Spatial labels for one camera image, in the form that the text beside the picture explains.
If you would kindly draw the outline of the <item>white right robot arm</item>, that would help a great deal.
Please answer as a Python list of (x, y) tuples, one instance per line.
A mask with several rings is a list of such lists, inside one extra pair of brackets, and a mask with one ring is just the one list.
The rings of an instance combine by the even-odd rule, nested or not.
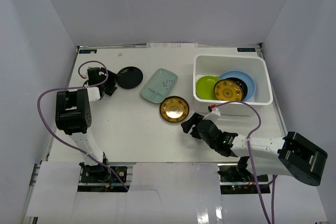
[(225, 157), (237, 157), (238, 164), (230, 175), (250, 181), (255, 175), (291, 176), (310, 186), (319, 186), (328, 158), (322, 148), (297, 132), (284, 137), (257, 138), (221, 131), (214, 113), (194, 113), (183, 122), (183, 132), (203, 140), (211, 149)]

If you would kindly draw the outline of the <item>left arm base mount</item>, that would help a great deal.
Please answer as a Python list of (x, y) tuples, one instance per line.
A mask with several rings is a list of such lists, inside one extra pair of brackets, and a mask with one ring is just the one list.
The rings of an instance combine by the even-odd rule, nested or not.
[(81, 167), (78, 192), (87, 193), (126, 193), (130, 187), (130, 168), (127, 166), (111, 166), (109, 171), (101, 165), (89, 166), (84, 162)]

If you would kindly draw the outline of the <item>black round plate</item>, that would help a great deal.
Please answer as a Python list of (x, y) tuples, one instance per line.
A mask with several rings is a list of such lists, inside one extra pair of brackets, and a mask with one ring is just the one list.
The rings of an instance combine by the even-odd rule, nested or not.
[(117, 84), (127, 90), (136, 88), (143, 80), (143, 72), (133, 66), (121, 69), (117, 75)]
[(226, 80), (233, 81), (233, 82), (237, 83), (240, 86), (240, 88), (241, 88), (241, 90), (243, 92), (242, 101), (245, 101), (245, 98), (246, 98), (246, 96), (248, 94), (248, 87), (247, 87), (246, 83), (243, 80), (239, 79), (239, 78), (227, 78)]

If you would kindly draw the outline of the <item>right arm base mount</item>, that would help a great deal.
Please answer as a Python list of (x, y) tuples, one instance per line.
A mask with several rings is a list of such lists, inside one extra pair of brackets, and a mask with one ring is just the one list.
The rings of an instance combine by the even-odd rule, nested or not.
[(240, 173), (236, 165), (220, 164), (218, 166), (219, 185), (222, 195), (249, 195), (258, 194), (253, 175)]

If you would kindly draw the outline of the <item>yellow patterned plate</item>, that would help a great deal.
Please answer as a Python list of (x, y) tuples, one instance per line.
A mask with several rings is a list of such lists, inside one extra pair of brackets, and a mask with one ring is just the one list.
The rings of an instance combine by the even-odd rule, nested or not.
[(188, 102), (179, 96), (170, 96), (162, 101), (159, 108), (160, 116), (170, 123), (184, 121), (190, 112)]
[(242, 101), (244, 93), (238, 83), (229, 79), (216, 82), (213, 88), (214, 96), (220, 101)]

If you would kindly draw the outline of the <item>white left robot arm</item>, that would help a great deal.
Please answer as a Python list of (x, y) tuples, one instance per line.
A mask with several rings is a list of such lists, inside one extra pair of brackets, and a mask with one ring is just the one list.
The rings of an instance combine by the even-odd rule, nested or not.
[(83, 150), (83, 164), (94, 166), (93, 176), (104, 182), (110, 178), (111, 168), (106, 165), (107, 158), (90, 130), (90, 104), (101, 100), (104, 95), (113, 95), (117, 89), (118, 75), (99, 67), (89, 68), (87, 75), (87, 84), (92, 85), (91, 87), (57, 92), (56, 126), (72, 138), (77, 148)]

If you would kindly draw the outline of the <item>lime green round plate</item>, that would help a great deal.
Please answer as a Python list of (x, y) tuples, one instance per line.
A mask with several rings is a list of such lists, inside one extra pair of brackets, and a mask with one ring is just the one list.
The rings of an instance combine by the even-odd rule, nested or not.
[(216, 100), (214, 86), (219, 81), (216, 76), (203, 76), (196, 82), (196, 94), (203, 100)]

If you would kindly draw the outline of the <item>light blue round plate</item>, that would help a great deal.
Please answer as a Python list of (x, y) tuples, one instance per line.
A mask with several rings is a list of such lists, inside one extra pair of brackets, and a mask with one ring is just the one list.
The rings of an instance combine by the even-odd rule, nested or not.
[(245, 72), (237, 70), (227, 71), (218, 76), (218, 78), (220, 80), (232, 79), (232, 78), (241, 80), (245, 84), (247, 90), (247, 92), (244, 93), (244, 99), (243, 99), (244, 102), (248, 102), (255, 94), (256, 91), (255, 81), (250, 75), (246, 74)]

